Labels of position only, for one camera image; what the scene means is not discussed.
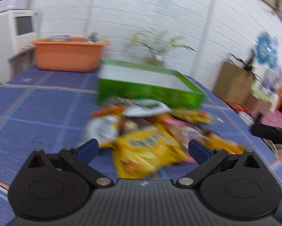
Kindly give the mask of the pink strip snack bag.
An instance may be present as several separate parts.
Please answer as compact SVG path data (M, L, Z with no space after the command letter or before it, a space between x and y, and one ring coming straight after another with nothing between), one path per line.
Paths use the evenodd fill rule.
M194 125L170 118L165 118L163 121L167 131L181 144L188 145L191 140L204 138Z

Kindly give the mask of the yellow snack bag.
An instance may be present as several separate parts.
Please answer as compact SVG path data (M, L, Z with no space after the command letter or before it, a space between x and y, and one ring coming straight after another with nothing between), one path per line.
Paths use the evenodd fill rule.
M142 179L188 158L182 145L159 124L117 138L112 157L121 179Z

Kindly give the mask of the green pea snack packet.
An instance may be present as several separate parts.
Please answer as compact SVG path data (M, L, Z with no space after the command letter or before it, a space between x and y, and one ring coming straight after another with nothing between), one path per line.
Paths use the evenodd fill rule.
M135 99L122 112L126 117L151 117L170 112L171 109L155 99Z

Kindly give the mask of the clear galette snack bag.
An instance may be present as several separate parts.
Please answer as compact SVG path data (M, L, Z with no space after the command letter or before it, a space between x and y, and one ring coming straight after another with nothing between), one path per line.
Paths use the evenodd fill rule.
M202 110L174 109L171 115L190 124L210 124L212 122L212 116Z

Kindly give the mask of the brown cardboard box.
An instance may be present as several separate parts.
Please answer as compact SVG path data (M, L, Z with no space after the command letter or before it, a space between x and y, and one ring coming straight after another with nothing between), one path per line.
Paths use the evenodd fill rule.
M254 115L258 115L259 113L265 115L269 112L271 103L260 100L259 98L249 93L245 100L244 107Z

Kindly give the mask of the green flat box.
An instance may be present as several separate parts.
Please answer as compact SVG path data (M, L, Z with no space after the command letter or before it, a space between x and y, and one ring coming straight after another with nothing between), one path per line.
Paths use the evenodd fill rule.
M271 103L270 96L266 94L263 90L261 90L259 87L252 86L250 94L263 102Z

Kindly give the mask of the blue patterned tablecloth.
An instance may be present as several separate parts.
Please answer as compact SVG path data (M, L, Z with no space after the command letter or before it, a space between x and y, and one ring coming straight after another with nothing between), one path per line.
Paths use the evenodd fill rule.
M190 80L205 92L201 109L221 120L208 129L254 150L269 165L276 160L235 111L199 82ZM30 153L35 149L57 153L81 142L89 113L99 109L97 88L97 71L45 71L35 66L0 87L0 225L14 218L6 190ZM117 180L111 149L100 150L90 166ZM282 185L282 165L272 170ZM275 218L282 222L282 202Z

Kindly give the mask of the brown paper bag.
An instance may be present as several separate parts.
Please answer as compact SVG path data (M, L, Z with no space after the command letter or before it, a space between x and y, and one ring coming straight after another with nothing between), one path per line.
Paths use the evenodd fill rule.
M231 62L224 61L213 94L226 103L242 105L246 101L254 81L253 73Z

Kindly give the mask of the dark purple plant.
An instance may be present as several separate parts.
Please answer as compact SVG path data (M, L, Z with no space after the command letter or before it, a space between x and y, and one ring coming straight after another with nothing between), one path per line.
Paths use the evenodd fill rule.
M263 80L261 79L261 77L258 76L254 72L255 53L254 53L254 49L253 48L250 50L250 58L247 61L244 61L243 59L236 57L232 53L228 53L227 60L229 62L231 62L232 64L243 68L248 73L251 73L254 76L255 80L257 80L262 86L265 86L265 84L264 84Z

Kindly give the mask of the blue paper fan decoration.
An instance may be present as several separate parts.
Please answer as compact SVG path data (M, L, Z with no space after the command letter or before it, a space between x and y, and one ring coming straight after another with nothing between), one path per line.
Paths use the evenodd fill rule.
M275 69L279 60L278 39L267 32L262 32L256 38L254 54L259 64Z

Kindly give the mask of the green cardboard box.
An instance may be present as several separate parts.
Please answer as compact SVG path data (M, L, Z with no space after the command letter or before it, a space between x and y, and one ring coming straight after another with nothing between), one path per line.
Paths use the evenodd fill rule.
M107 59L98 74L98 104L109 98L155 99L170 108L198 109L205 93L178 71Z

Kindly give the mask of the orange plastic basin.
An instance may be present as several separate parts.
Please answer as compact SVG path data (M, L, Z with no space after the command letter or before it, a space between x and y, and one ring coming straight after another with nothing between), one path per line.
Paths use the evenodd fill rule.
M69 41L33 41L38 68L52 71L89 72L99 67L108 41L88 42L84 37L71 37Z

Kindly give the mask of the glass vase with orchid plant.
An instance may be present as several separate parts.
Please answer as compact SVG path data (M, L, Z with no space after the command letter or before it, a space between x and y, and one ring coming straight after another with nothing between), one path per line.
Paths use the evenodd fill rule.
M168 30L158 31L152 27L147 30L139 30L132 34L126 49L136 46L145 47L149 56L145 57L144 63L152 66L164 67L164 57L176 49L185 49L190 52L196 50L191 46L181 43L185 39L182 35L168 36Z

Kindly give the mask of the white appliance with screen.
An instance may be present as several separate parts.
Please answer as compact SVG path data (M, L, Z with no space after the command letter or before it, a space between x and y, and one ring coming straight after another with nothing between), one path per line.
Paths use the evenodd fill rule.
M30 51L38 38L36 12L9 10L0 13L0 83L9 82L15 74L12 59Z

